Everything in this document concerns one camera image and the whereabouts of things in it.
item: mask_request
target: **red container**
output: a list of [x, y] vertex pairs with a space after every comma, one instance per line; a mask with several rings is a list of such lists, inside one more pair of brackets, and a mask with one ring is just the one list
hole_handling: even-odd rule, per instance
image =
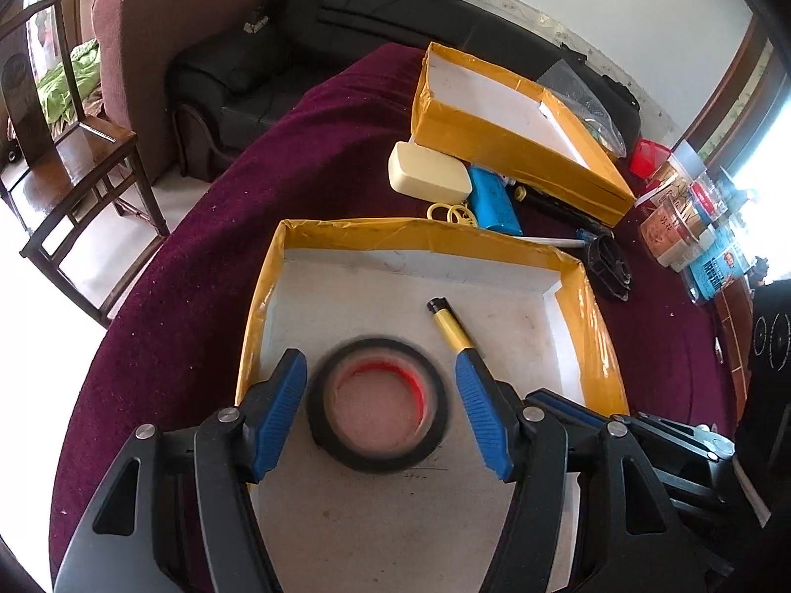
[[672, 153], [671, 149], [663, 144], [651, 142], [641, 138], [634, 148], [632, 160], [629, 162], [629, 171], [642, 180], [650, 177]]

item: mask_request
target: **purple tablecloth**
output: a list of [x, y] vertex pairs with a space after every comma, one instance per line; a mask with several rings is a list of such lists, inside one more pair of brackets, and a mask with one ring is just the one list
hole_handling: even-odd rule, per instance
[[[312, 89], [213, 184], [149, 265], [96, 353], [54, 483], [50, 561], [141, 423], [196, 425], [230, 404], [256, 279], [281, 219], [422, 216], [395, 193], [387, 159], [408, 140], [422, 52], [387, 45]], [[526, 234], [567, 226], [519, 207]], [[628, 215], [615, 233], [634, 273], [626, 303], [600, 297], [632, 410], [734, 427], [733, 387], [713, 352], [711, 310], [649, 259]]]

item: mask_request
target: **plastic bag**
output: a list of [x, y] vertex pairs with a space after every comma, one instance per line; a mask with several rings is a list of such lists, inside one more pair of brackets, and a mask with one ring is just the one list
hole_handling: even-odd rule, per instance
[[536, 82], [560, 98], [611, 159], [626, 158], [626, 143], [610, 114], [565, 60], [555, 62]]

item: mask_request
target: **soap bar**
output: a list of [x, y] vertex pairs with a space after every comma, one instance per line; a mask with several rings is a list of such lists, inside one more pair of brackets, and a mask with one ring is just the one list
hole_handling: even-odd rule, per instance
[[497, 231], [500, 234], [521, 236], [517, 214], [513, 211], [511, 199], [505, 193], [500, 177], [487, 169], [470, 166], [472, 193], [469, 206], [476, 215], [478, 227]]
[[388, 161], [390, 187], [430, 203], [456, 205], [472, 191], [460, 160], [410, 142], [397, 142]]

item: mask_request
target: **green fabric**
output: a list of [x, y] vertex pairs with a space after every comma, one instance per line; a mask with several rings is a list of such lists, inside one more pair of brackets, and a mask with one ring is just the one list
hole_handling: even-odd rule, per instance
[[[74, 78], [77, 81], [80, 99], [84, 100], [99, 83], [99, 43], [96, 39], [74, 47], [71, 52], [71, 64], [74, 65]], [[45, 73], [36, 89], [39, 92], [39, 101], [41, 108], [44, 109], [47, 124], [54, 124], [63, 114], [66, 114], [67, 118], [74, 116], [74, 107], [71, 106], [71, 94], [62, 62]]]

